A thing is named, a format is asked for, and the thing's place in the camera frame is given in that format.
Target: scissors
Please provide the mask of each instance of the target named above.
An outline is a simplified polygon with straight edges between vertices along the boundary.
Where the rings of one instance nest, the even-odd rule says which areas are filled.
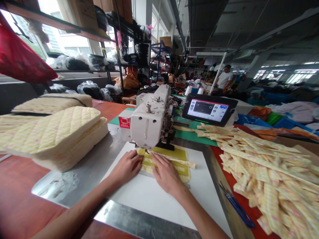
[[[249,227],[249,228],[255,228],[255,224],[254,222],[250,219],[250,217],[247,215],[247,213],[245,212],[245,210],[242,208],[242,206],[238,203],[238,201],[235,199],[235,197],[233,196],[232,193],[229,192],[228,189],[226,189],[222,182],[220,181],[219,183],[219,187],[221,188],[221,190],[223,191],[223,193],[225,194],[225,196],[227,197],[227,199],[229,200],[229,202],[233,205],[234,209],[236,210],[236,212],[239,214],[239,216],[241,217],[241,219],[244,221],[244,223]]]

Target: industrial sewing machine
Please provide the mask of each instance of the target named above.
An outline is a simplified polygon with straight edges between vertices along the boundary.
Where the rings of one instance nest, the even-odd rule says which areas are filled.
[[[174,150],[173,104],[170,86],[160,85],[153,93],[137,97],[137,108],[119,115],[122,138],[136,147],[152,149],[155,146]],[[189,94],[183,109],[183,118],[224,127],[238,101],[223,97]]]
[[[170,101],[169,85],[160,85],[153,94],[139,95],[136,109],[119,115],[123,140],[133,141],[137,147],[145,149],[157,146],[174,150],[170,144],[175,135]]]

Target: red label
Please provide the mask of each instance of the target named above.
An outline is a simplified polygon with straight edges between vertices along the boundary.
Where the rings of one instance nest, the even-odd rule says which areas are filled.
[[[121,128],[131,128],[130,118],[119,117]]]

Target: white sewing machine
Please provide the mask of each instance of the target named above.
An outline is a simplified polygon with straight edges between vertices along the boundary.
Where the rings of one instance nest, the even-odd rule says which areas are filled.
[[[153,94],[139,95],[136,102],[137,108],[134,111],[125,110],[119,115],[123,140],[133,141],[145,149],[158,146],[174,150],[170,144],[175,135],[170,86],[160,85]]]

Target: control screen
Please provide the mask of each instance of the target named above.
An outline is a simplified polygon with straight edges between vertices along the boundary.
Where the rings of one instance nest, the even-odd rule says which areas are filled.
[[[227,108],[228,105],[202,100],[192,100],[187,114],[220,122],[224,117]]]

